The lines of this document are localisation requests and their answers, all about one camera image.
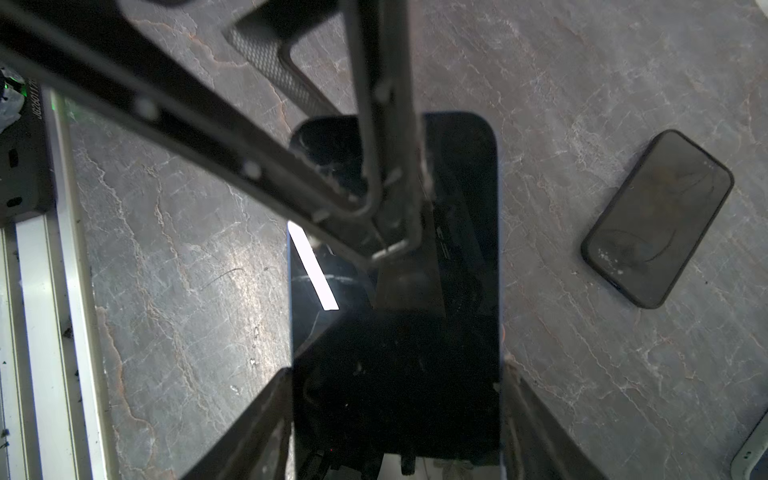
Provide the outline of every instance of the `marble tabletop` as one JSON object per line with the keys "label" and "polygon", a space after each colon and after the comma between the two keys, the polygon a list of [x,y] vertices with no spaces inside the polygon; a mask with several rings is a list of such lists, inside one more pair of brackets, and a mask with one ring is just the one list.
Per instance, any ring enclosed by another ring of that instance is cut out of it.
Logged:
{"label": "marble tabletop", "polygon": [[[304,119],[220,33],[253,3],[122,7],[278,140]],[[411,10],[419,109],[474,111],[498,138],[505,352],[609,478],[726,478],[768,409],[768,18],[753,0]],[[294,57],[355,111],[338,19]],[[179,478],[290,363],[285,221],[68,106],[121,477]],[[671,127],[736,186],[664,306],[639,310],[578,248]]]}

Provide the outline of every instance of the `phone frame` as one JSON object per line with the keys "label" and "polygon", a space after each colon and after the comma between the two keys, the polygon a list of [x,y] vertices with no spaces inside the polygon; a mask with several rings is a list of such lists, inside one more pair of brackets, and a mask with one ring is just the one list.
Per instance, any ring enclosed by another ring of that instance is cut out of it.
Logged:
{"label": "phone frame", "polygon": [[[696,240],[694,247],[690,250],[690,253],[688,254],[685,261],[680,266],[680,269],[677,271],[674,278],[670,282],[669,288],[667,288],[667,290],[664,292],[664,295],[661,297],[661,300],[659,301],[659,303],[655,305],[649,305],[644,303],[642,300],[638,299],[635,295],[632,294],[632,292],[623,288],[620,282],[618,281],[618,279],[614,278],[612,275],[609,274],[609,272],[607,272],[605,269],[600,267],[596,262],[594,262],[589,255],[588,247],[590,242],[592,241],[592,238],[597,233],[598,229],[601,227],[605,219],[608,217],[608,215],[610,215],[613,212],[613,209],[616,206],[616,203],[618,202],[618,200],[621,198],[624,192],[632,184],[632,180],[634,180],[635,176],[637,175],[637,172],[640,171],[643,165],[645,165],[645,161],[648,159],[651,152],[654,151],[654,148],[657,146],[659,140],[661,140],[661,138],[664,137],[664,135],[668,135],[668,134],[676,134],[681,136],[685,141],[687,141],[689,144],[695,147],[698,151],[700,151],[705,157],[709,158],[718,167],[725,170],[726,173],[728,173],[728,177],[730,179],[730,185],[728,186],[728,190],[726,190],[726,193],[723,195],[723,199],[717,205],[717,209],[715,209],[714,213],[712,213],[712,217],[707,222],[707,225],[702,229],[701,235]],[[677,280],[680,278],[680,275],[683,274],[685,267],[688,265],[690,258],[694,255],[694,253],[696,253],[696,249],[699,247],[701,240],[704,238],[704,235],[707,234],[707,231],[710,229],[712,222],[714,222],[715,218],[717,217],[717,214],[720,212],[720,209],[723,207],[723,204],[725,204],[725,200],[727,200],[728,196],[730,195],[730,192],[733,189],[733,185],[735,183],[736,183],[736,179],[733,176],[733,173],[730,171],[730,169],[728,169],[728,167],[726,167],[721,161],[717,160],[715,157],[713,157],[711,154],[705,151],[702,147],[697,145],[687,135],[675,129],[668,129],[668,130],[662,131],[661,133],[656,135],[656,137],[654,137],[653,140],[650,141],[645,151],[643,152],[642,156],[640,157],[640,160],[637,161],[635,166],[632,168],[632,171],[627,176],[627,179],[619,188],[618,192],[616,192],[613,198],[611,198],[611,202],[608,204],[607,207],[605,207],[605,210],[603,210],[603,213],[598,218],[598,221],[594,223],[594,226],[589,230],[589,233],[587,233],[587,236],[584,238],[584,241],[581,242],[581,257],[584,259],[585,262],[587,262],[589,266],[592,267],[594,271],[599,273],[600,276],[602,276],[604,279],[606,279],[606,281],[608,281],[611,285],[613,285],[616,288],[616,290],[618,290],[622,295],[626,296],[627,299],[630,300],[634,305],[639,306],[640,308],[645,308],[649,310],[659,308],[667,300],[667,297],[669,296],[670,292],[672,291],[675,284],[677,283]]]}

